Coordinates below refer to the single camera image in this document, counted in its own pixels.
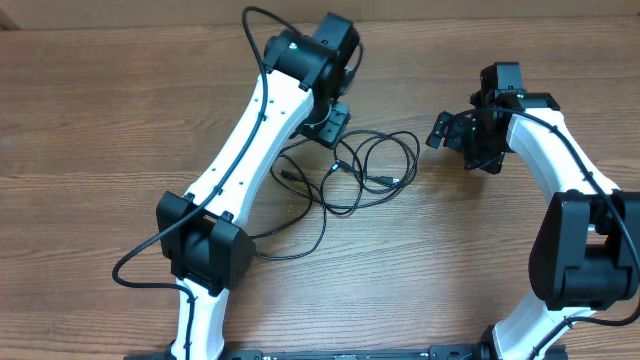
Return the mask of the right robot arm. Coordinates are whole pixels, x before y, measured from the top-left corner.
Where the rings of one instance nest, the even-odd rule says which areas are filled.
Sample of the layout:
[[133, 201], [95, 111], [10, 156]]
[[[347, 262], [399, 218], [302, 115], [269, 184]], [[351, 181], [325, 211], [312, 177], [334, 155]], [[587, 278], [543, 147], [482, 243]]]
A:
[[570, 134], [557, 101], [529, 92], [516, 62], [480, 73], [471, 109], [442, 112], [429, 147], [462, 154], [467, 170], [496, 175], [517, 154], [542, 191], [547, 210], [528, 260], [530, 290], [473, 345], [432, 345], [432, 359], [565, 359], [558, 339], [577, 323], [624, 327], [597, 317], [639, 290], [639, 195], [622, 191]]

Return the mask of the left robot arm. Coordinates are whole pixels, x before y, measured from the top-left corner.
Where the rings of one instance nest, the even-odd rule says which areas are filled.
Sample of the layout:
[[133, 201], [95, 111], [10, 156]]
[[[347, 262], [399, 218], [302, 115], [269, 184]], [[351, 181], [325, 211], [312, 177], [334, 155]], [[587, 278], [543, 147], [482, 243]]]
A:
[[311, 36], [288, 26], [271, 37], [257, 55], [252, 99], [216, 158], [183, 195], [162, 196], [160, 244], [181, 301], [166, 358], [222, 355], [229, 293], [256, 252], [243, 228], [257, 191], [289, 139], [337, 146], [351, 118], [339, 99], [357, 72], [348, 62], [359, 48], [353, 22], [334, 13]]

